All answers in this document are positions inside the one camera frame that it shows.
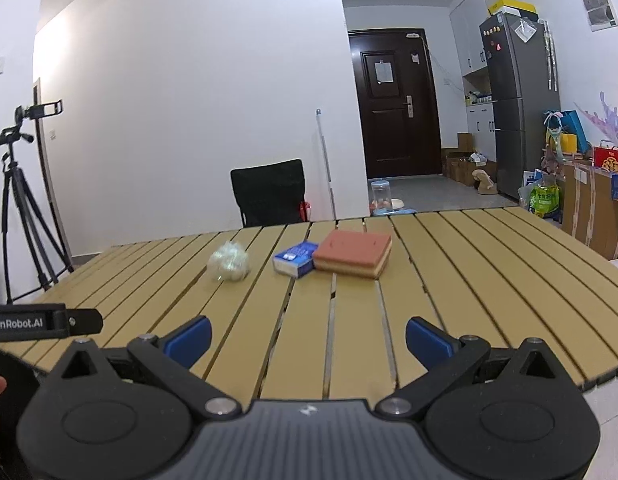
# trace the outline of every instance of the cabinet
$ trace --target cabinet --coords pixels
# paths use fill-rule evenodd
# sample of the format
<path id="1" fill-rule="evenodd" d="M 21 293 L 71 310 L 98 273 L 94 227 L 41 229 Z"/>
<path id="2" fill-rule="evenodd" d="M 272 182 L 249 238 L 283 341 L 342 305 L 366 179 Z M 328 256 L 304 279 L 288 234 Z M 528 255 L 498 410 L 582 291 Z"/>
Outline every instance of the cabinet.
<path id="1" fill-rule="evenodd" d="M 480 26 L 489 18 L 488 7 L 495 1 L 463 0 L 451 12 L 451 26 L 463 75 L 487 67 Z"/>
<path id="2" fill-rule="evenodd" d="M 467 107 L 469 133 L 474 136 L 474 148 L 489 160 L 496 162 L 496 124 L 494 105 L 479 104 Z"/>

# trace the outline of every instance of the door handle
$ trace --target door handle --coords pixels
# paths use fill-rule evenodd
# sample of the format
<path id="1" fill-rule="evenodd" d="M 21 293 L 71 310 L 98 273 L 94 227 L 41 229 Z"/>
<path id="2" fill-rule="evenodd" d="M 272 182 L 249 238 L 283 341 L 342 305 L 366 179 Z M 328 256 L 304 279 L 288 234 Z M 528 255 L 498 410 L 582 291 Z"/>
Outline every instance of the door handle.
<path id="1" fill-rule="evenodd" d="M 410 119 L 413 119 L 413 97 L 411 95 L 407 95 L 407 102 L 403 103 L 407 107 L 407 114 Z"/>

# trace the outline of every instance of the dark brown door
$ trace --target dark brown door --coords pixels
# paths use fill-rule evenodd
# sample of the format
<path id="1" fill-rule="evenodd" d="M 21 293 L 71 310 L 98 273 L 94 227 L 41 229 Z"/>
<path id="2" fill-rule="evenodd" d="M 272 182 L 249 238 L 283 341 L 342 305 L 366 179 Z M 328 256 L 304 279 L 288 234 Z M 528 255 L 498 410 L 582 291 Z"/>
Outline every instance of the dark brown door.
<path id="1" fill-rule="evenodd" d="M 367 177 L 441 173 L 438 107 L 422 29 L 349 33 Z"/>

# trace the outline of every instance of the red gift box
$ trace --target red gift box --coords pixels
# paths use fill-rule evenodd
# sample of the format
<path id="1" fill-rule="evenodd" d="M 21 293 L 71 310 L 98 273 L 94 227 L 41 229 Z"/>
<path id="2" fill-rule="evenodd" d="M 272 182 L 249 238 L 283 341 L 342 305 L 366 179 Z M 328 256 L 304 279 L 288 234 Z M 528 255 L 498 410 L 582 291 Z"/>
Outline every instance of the red gift box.
<path id="1" fill-rule="evenodd" d="M 593 162 L 597 168 L 618 173 L 618 149 L 594 148 Z"/>

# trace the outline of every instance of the gray refrigerator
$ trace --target gray refrigerator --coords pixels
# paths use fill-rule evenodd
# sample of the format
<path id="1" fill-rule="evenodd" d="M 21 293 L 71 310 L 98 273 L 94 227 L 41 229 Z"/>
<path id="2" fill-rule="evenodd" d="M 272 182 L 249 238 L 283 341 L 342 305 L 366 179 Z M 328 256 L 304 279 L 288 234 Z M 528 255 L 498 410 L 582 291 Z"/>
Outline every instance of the gray refrigerator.
<path id="1" fill-rule="evenodd" d="M 499 12 L 481 25 L 494 100 L 498 191 L 518 200 L 523 171 L 539 167 L 547 110 L 560 110 L 549 88 L 545 28 L 525 43 L 515 33 L 520 18 Z"/>

